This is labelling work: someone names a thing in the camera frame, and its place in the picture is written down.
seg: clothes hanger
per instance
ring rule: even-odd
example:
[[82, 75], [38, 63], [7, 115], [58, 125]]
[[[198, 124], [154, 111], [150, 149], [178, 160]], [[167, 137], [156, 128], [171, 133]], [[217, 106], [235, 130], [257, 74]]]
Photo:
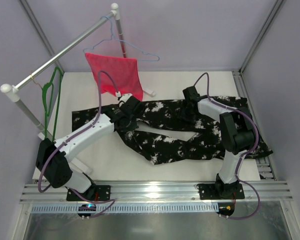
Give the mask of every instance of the clothes hanger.
[[113, 31], [113, 22], [112, 22], [112, 20], [111, 20], [109, 17], [107, 17], [107, 16], [102, 16], [101, 19], [102, 19], [102, 18], [108, 19], [108, 20], [110, 21], [110, 23], [111, 23], [111, 26], [110, 26], [111, 37], [110, 37], [110, 38], [107, 38], [107, 39], [101, 40], [101, 41], [98, 42], [96, 45], [94, 45], [92, 48], [91, 48], [91, 47], [87, 47], [87, 48], [83, 49], [83, 52], [84, 52], [84, 53], [86, 53], [87, 50], [93, 51], [93, 50], [95, 49], [96, 46], [98, 46], [99, 44], [101, 44], [101, 43], [104, 42], [104, 41], [111, 41], [112, 39], [114, 39], [114, 40], [116, 40], [116, 41], [118, 41], [118, 42], [124, 42], [124, 43], [130, 45], [130, 46], [133, 47], [134, 49], [139, 50], [139, 51], [140, 51], [143, 55], [145, 55], [145, 56], [151, 55], [151, 56], [157, 57], [157, 59], [138, 59], [138, 61], [157, 62], [157, 61], [160, 60], [160, 57], [159, 57], [158, 55], [156, 55], [156, 54], [154, 54], [154, 53], [150, 53], [150, 52], [145, 52], [145, 51], [143, 51], [142, 49], [140, 49], [139, 47], [133, 45], [132, 43], [130, 43], [130, 42], [128, 42], [128, 41], [125, 41], [125, 40], [121, 40], [121, 39], [116, 38], [116, 36], [115, 36], [115, 34], [114, 34], [114, 31]]

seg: pink cloth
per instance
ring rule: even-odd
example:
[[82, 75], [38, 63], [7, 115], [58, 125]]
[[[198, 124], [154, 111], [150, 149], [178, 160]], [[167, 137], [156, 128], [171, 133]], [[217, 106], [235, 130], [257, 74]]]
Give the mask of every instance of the pink cloth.
[[[114, 80], [121, 94], [132, 94], [142, 101], [144, 93], [138, 76], [137, 60], [134, 58], [122, 58], [114, 56], [102, 56], [92, 53], [85, 53], [94, 80], [97, 82], [98, 72], [107, 72]], [[103, 73], [99, 79], [101, 93], [109, 92], [116, 95], [116, 89], [111, 80]]]

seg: black floral garment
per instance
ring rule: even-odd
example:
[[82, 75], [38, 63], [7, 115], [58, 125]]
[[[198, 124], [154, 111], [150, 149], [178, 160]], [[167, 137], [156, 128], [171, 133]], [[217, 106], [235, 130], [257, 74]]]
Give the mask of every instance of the black floral garment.
[[[216, 101], [230, 107], [248, 107], [247, 99], [233, 96], [214, 96]], [[166, 164], [191, 160], [224, 159], [225, 149], [221, 143], [219, 123], [212, 118], [196, 114], [191, 120], [185, 120], [184, 100], [144, 101], [143, 111], [136, 119], [156, 129], [195, 132], [188, 141], [170, 136], [134, 130], [118, 131], [122, 141], [131, 149], [144, 156], [152, 164]], [[92, 120], [98, 108], [72, 112], [72, 131]], [[247, 159], [257, 159], [269, 156], [272, 150], [260, 136], [257, 148], [246, 156]]]

